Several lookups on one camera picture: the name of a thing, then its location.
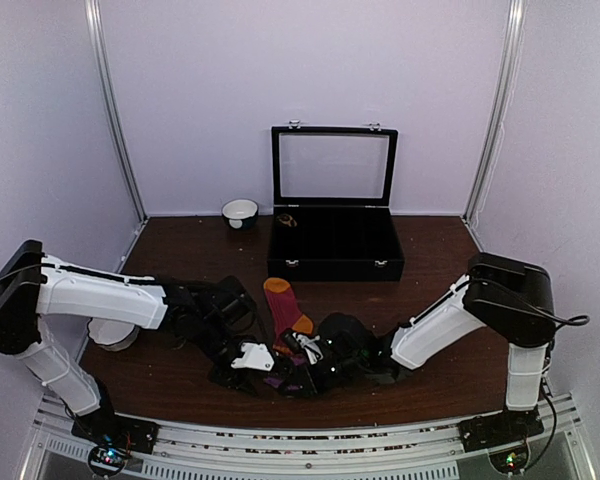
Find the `purple orange striped sock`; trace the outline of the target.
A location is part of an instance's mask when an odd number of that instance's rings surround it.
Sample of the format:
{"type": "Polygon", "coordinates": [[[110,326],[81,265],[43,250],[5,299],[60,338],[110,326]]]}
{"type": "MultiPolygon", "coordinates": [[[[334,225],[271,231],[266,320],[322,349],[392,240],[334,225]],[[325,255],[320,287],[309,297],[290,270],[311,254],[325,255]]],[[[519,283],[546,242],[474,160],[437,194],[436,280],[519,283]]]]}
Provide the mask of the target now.
{"type": "Polygon", "coordinates": [[[295,370],[303,368],[305,361],[297,356],[278,356],[273,369],[265,376],[264,383],[279,393],[281,383],[295,370]]]}

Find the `maroon orange-toed sock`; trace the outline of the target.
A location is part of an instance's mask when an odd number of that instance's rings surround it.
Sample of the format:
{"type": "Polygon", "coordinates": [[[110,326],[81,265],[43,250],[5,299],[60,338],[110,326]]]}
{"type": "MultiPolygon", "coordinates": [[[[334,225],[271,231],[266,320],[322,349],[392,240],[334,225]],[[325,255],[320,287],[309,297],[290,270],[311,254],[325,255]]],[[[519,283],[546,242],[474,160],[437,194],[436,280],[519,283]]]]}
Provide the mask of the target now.
{"type": "Polygon", "coordinates": [[[295,293],[288,281],[277,277],[267,278],[263,290],[274,322],[273,348],[281,354],[290,355],[291,350],[282,341],[282,333],[291,329],[294,332],[312,335],[314,323],[299,308],[295,293]]]}

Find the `black tan argyle sock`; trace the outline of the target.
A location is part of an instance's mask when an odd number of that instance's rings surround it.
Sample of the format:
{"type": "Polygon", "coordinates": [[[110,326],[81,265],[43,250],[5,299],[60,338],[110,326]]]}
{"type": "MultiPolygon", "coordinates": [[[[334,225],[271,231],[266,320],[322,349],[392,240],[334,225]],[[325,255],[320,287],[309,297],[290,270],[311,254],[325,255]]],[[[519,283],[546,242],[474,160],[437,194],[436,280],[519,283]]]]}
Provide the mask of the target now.
{"type": "Polygon", "coordinates": [[[275,216],[274,223],[281,228],[296,228],[297,220],[289,213],[281,213],[275,216]]]}

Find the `black display case glass lid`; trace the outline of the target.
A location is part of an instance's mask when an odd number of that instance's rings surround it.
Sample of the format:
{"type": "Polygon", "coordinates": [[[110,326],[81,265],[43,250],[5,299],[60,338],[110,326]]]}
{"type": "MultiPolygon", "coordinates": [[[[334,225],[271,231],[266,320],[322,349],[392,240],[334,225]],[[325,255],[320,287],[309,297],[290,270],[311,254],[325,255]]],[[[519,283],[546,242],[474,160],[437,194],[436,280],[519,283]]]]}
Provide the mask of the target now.
{"type": "Polygon", "coordinates": [[[397,282],[405,258],[389,204],[399,133],[379,125],[274,126],[271,277],[397,282]],[[275,225],[289,213],[296,228],[275,225]]]}

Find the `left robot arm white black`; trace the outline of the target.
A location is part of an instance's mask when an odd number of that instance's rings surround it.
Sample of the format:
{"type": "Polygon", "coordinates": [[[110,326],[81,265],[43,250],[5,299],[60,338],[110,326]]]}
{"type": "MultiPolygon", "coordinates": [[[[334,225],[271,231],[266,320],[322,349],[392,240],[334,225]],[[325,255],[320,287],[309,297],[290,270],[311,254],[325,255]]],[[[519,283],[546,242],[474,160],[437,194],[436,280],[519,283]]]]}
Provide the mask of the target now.
{"type": "Polygon", "coordinates": [[[70,315],[167,329],[212,361],[216,383],[251,392],[248,372],[268,372],[274,361],[265,344],[231,327],[256,313],[254,301],[233,277],[208,283],[90,270],[45,254],[35,240],[24,242],[0,271],[0,353],[20,359],[66,404],[78,425],[103,444],[123,436],[123,421],[104,384],[67,354],[43,317],[70,315]]]}

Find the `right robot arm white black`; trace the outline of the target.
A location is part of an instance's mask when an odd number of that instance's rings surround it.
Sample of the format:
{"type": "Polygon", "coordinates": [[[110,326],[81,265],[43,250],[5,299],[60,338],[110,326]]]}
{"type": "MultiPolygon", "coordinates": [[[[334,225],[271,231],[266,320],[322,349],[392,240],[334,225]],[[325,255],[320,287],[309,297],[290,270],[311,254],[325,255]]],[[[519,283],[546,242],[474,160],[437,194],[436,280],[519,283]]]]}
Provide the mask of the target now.
{"type": "Polygon", "coordinates": [[[283,364],[277,391],[290,397],[320,395],[363,374],[396,383],[466,335],[489,328],[508,343],[504,411],[493,419],[499,440],[515,440],[531,424],[545,359],[556,333],[552,284],[542,267],[479,253],[467,272],[425,311],[383,336],[356,317],[328,315],[314,335],[286,330],[293,354],[283,364]]]}

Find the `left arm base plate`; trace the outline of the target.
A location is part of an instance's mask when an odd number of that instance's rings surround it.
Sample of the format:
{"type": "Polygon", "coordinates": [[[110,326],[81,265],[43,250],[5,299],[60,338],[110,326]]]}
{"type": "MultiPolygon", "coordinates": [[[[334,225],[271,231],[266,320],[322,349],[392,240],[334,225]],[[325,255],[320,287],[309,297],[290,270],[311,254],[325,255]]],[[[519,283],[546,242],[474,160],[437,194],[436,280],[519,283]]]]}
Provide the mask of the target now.
{"type": "Polygon", "coordinates": [[[65,411],[73,421],[71,434],[76,437],[123,452],[153,452],[159,431],[155,422],[118,415],[107,409],[84,416],[68,408],[65,411]]]}

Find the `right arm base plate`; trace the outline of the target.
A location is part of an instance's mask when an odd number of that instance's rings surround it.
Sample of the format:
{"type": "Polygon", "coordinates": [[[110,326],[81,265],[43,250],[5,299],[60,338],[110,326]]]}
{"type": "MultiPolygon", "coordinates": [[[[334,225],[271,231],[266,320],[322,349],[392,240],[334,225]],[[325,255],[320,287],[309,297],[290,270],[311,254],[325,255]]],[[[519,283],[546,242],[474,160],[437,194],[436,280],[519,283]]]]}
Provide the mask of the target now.
{"type": "Polygon", "coordinates": [[[523,441],[544,432],[538,405],[528,410],[505,407],[497,413],[460,421],[457,428],[465,452],[523,441]]]}

